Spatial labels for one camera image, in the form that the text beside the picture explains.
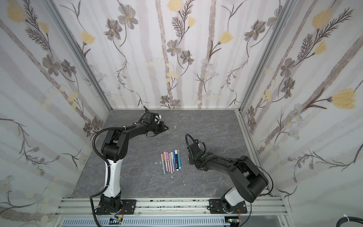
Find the light blue marker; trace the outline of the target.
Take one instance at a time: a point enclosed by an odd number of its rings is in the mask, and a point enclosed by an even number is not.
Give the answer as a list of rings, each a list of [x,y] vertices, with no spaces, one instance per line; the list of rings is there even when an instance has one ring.
[[[182,166],[181,166],[181,154],[180,154],[180,150],[177,150],[176,153],[177,153],[177,156],[178,156],[178,169],[181,169]]]

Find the black marker white cap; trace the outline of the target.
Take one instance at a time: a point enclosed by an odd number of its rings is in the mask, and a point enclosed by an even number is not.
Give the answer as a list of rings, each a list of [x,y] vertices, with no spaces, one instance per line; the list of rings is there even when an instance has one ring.
[[[177,171],[179,170],[178,169],[178,156],[177,156],[177,153],[176,153],[177,150],[175,150],[175,156],[176,156],[176,165],[177,165]]]

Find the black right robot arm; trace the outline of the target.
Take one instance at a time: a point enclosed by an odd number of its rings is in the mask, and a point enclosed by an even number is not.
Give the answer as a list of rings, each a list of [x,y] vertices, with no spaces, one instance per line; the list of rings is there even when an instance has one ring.
[[[233,213],[243,202],[253,203],[268,186],[268,179],[247,156],[230,159],[207,152],[199,143],[187,144],[190,164],[201,171],[218,171],[230,177],[233,188],[229,189],[216,205],[210,205],[211,212]]]

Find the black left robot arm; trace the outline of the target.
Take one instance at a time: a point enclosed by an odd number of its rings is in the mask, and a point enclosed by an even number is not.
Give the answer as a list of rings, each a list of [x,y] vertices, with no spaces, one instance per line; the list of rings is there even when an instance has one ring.
[[[96,215],[117,214],[122,211],[120,174],[123,159],[128,153],[129,141],[137,136],[152,132],[155,136],[169,128],[161,121],[161,115],[145,108],[142,117],[130,126],[109,127],[96,133],[92,140],[94,152],[105,162],[105,186],[101,192],[90,196],[100,196],[94,209]]]

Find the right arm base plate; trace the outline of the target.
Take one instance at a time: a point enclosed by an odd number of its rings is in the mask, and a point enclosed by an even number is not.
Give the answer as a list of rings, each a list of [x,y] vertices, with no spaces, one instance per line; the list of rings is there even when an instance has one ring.
[[[245,201],[238,203],[236,206],[231,206],[222,199],[209,199],[207,209],[211,214],[247,214],[247,205]]]

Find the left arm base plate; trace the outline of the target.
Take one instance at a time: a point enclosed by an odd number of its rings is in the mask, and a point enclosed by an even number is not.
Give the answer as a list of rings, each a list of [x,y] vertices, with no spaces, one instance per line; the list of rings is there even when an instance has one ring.
[[[116,214],[134,214],[136,200],[120,200],[111,204],[110,202],[100,202],[96,208],[96,215],[116,215]]]

